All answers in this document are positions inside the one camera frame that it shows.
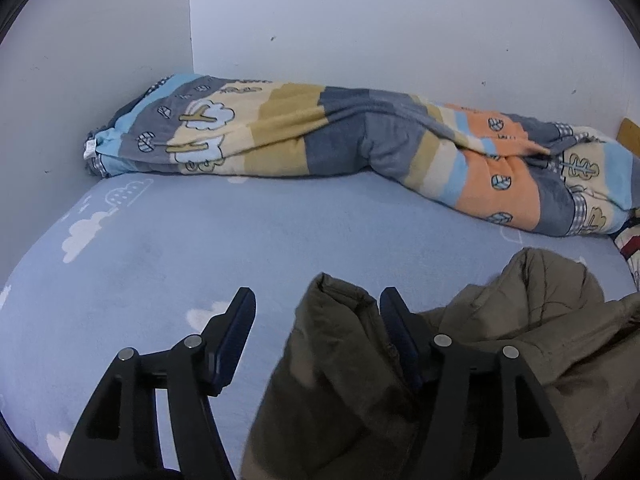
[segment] brown garment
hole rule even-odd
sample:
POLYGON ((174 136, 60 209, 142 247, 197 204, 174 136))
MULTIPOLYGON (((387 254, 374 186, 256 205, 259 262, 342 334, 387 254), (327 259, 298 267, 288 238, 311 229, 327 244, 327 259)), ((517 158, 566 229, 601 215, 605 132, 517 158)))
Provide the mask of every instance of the brown garment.
MULTIPOLYGON (((434 333, 475 348, 517 347, 545 387, 586 480, 640 412, 640 293, 605 303, 582 264, 524 249, 489 285, 469 285, 445 308, 421 315, 434 333)), ((242 478, 396 478, 416 415, 401 377, 375 300, 326 274, 316 277, 251 429, 242 478)))

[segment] white wall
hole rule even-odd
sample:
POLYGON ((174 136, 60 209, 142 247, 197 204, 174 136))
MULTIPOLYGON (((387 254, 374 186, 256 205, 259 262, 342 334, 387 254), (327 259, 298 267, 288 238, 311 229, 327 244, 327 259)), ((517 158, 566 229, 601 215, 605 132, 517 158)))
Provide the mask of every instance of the white wall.
POLYGON ((640 120, 608 0, 191 0, 200 73, 364 86, 588 124, 640 120))
POLYGON ((193 68, 189 0, 30 0, 0 44, 0 288, 94 179, 82 142, 193 68))

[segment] colorful patterned blanket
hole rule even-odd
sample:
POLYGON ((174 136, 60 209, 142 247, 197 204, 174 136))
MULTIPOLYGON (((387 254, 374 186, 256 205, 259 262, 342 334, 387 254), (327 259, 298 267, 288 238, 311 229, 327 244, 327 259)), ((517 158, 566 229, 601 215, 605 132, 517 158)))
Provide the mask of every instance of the colorful patterned blanket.
POLYGON ((551 236, 611 234, 640 206, 640 160, 598 131, 419 96, 174 75, 91 134, 101 176, 302 176, 370 166, 431 200, 551 236))

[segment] silver screw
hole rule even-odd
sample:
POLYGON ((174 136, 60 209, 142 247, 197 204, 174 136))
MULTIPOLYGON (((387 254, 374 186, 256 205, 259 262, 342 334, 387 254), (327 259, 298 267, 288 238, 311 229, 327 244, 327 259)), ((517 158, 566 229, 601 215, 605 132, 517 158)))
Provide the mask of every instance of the silver screw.
POLYGON ((133 354, 133 348, 123 348, 118 352, 118 359, 120 359, 121 361, 127 361, 133 357, 133 354))
POLYGON ((200 346, 200 343, 202 343, 202 338, 197 334, 190 335, 184 340, 184 345, 187 348, 196 348, 196 346, 200 346))
POLYGON ((433 342, 438 346, 447 347, 451 345, 451 338, 446 334, 438 334, 433 338, 433 342))
POLYGON ((520 355, 520 352, 518 352, 518 349, 515 346, 505 346, 502 349, 502 353, 509 359, 515 359, 520 355))

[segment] bed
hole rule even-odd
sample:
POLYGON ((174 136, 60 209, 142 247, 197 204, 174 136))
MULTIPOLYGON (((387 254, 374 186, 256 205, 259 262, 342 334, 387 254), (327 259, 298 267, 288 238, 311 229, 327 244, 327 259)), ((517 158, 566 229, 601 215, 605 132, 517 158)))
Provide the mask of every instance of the bed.
MULTIPOLYGON (((127 173, 99 182, 25 254, 0 294, 0 410, 57 470, 119 349, 160 351, 199 332, 240 286, 257 317, 231 386, 211 406, 230 462, 242 446, 293 310, 331 273, 411 309, 485 283, 523 246, 584 263, 607 299, 636 290, 609 237, 551 238, 425 200, 372 171, 333 178, 127 173)), ((177 468, 158 393, 165 466, 177 468)))

